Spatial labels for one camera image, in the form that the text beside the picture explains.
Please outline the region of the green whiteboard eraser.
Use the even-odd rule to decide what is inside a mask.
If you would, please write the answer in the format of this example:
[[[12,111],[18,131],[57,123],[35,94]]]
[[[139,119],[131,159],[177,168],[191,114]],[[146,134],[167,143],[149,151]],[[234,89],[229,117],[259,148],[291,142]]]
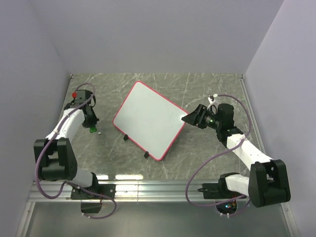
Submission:
[[[89,132],[90,132],[90,133],[95,133],[95,132],[97,132],[97,127],[96,127],[96,126],[90,127],[90,128],[89,128]]]

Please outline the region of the pink framed whiteboard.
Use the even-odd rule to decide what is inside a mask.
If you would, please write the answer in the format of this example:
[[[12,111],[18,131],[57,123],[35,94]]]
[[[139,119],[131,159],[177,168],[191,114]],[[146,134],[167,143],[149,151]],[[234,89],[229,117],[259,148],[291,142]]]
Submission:
[[[132,86],[113,118],[113,125],[149,156],[160,161],[180,134],[188,114],[142,81]]]

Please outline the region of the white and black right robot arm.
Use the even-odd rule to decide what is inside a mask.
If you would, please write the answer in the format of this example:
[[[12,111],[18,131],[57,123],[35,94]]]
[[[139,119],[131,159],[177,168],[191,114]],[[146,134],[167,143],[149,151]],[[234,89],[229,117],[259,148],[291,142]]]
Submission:
[[[213,128],[218,140],[250,171],[248,177],[239,173],[221,175],[215,190],[220,198],[230,198],[234,194],[249,197],[255,207],[290,201],[285,163],[265,155],[235,126],[232,105],[222,103],[213,110],[200,104],[193,112],[184,116],[182,121],[201,129]]]

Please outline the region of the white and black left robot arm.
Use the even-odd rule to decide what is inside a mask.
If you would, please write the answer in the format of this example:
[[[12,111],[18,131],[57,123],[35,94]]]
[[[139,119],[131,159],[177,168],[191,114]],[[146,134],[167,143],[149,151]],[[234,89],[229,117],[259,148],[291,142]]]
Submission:
[[[91,101],[96,102],[95,92],[76,89],[54,130],[44,139],[34,142],[35,182],[39,192],[48,199],[55,199],[62,193],[65,184],[82,187],[88,198],[95,198],[100,193],[100,186],[95,175],[78,168],[71,141],[80,126],[96,131],[99,119],[96,117]],[[54,196],[44,192],[40,181],[63,181],[60,190]]]

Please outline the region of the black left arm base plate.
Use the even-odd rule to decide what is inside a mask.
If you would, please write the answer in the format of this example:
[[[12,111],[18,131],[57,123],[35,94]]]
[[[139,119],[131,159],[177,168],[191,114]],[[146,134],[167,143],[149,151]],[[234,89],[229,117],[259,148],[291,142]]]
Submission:
[[[112,199],[115,197],[116,186],[115,184],[99,184],[97,188],[87,187],[84,188],[90,192],[97,193],[99,195],[108,196]],[[90,200],[90,199],[104,199],[97,195],[92,195],[90,193],[84,192],[82,189],[74,188],[70,196],[73,200]]]

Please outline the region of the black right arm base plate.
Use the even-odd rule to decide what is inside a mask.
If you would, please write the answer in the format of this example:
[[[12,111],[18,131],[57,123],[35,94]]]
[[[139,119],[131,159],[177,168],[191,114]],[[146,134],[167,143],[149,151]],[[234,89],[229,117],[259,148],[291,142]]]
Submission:
[[[197,191],[202,193],[203,199],[231,199],[235,196],[234,192],[222,191],[217,183],[203,183]]]

